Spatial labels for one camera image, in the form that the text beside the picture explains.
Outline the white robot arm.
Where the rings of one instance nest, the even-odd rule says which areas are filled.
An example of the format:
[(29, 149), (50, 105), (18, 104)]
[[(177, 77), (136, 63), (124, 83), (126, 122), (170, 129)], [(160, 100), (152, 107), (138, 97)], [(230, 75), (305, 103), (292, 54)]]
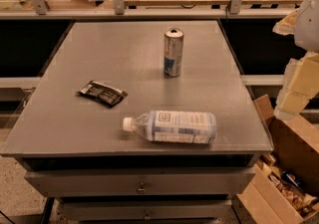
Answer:
[(295, 45), (306, 51), (300, 60), (288, 62), (276, 100), (274, 115), (290, 120), (319, 93), (319, 0), (304, 0), (299, 8), (276, 23), (272, 31), (292, 35)]

